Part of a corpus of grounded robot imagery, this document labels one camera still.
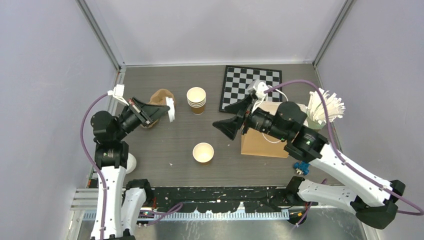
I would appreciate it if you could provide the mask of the white plastic cup lid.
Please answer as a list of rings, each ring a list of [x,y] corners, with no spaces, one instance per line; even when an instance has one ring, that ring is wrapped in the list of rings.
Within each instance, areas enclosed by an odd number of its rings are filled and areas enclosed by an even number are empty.
[[[169,107],[168,118],[169,122],[172,123],[175,120],[175,102],[172,97],[165,98],[166,105]]]

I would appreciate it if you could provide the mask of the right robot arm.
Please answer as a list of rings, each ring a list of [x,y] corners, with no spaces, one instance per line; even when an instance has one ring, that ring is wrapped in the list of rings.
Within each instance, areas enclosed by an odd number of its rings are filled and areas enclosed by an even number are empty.
[[[397,200],[405,190],[399,180],[380,178],[349,160],[328,139],[304,125],[307,115],[300,107],[285,101],[275,113],[254,108],[255,98],[228,105],[225,109],[232,118],[218,120],[213,126],[229,139],[238,131],[246,134],[256,130],[285,143],[284,150],[298,161],[310,164],[337,179],[339,186],[316,183],[294,176],[286,186],[285,198],[291,205],[316,202],[337,207],[354,214],[362,223],[382,230],[398,211]]]

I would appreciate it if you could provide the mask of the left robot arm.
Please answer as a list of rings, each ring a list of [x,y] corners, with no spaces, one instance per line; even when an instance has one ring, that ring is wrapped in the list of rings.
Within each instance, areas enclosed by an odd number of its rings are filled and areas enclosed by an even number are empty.
[[[102,110],[90,119],[96,143],[91,161],[99,177],[92,240],[134,240],[141,208],[148,207],[154,199],[147,179],[124,183],[130,156],[124,138],[139,126],[152,125],[170,107],[144,103],[135,97],[127,102],[118,116]]]

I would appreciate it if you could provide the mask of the brown paper coffee cup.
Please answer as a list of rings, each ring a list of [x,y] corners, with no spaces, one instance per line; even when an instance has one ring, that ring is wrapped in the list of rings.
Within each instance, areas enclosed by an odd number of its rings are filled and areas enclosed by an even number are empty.
[[[207,165],[214,157],[214,148],[207,142],[198,143],[192,150],[193,158],[200,164]]]

